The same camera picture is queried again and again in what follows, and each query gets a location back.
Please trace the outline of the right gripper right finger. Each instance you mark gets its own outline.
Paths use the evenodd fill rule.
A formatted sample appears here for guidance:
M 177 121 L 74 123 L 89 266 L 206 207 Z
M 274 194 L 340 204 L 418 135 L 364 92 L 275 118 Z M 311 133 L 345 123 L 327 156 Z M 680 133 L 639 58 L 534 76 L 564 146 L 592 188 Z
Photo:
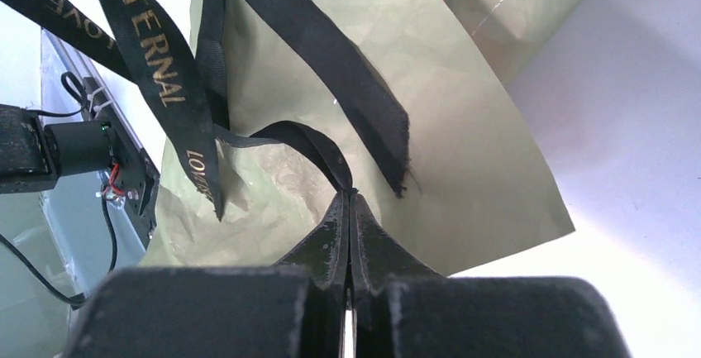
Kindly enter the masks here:
M 448 278 L 350 196 L 359 357 L 627 357 L 603 296 L 570 277 Z

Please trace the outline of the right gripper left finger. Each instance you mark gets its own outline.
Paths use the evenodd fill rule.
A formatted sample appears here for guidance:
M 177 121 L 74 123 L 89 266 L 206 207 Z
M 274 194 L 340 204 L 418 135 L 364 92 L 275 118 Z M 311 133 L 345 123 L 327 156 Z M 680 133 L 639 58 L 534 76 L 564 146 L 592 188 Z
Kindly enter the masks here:
M 131 267 L 79 312 L 66 357 L 340 357 L 349 194 L 263 267 Z

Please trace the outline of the orange wrapping paper sheet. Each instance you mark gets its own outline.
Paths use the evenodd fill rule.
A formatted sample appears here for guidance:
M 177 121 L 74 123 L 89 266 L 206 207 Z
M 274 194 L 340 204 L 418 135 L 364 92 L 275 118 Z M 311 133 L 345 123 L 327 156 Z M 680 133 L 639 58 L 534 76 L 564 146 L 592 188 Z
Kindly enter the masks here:
M 331 83 L 274 32 L 252 0 L 225 0 L 234 133 L 277 121 L 331 138 L 379 225 L 443 275 L 575 231 L 554 177 L 508 96 L 509 82 L 582 0 L 312 0 L 408 114 L 397 198 Z M 165 143 L 155 234 L 141 265 L 271 265 L 322 220 L 336 195 L 284 144 L 220 146 L 221 222 Z

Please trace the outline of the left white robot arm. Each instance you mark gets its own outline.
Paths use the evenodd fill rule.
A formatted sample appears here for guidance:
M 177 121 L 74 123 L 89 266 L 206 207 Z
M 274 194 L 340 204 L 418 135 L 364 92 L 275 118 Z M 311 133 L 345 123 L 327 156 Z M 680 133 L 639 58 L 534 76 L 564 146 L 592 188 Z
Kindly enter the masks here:
M 62 176 L 105 170 L 117 135 L 101 121 L 42 125 L 35 113 L 1 106 L 1 193 L 53 189 Z

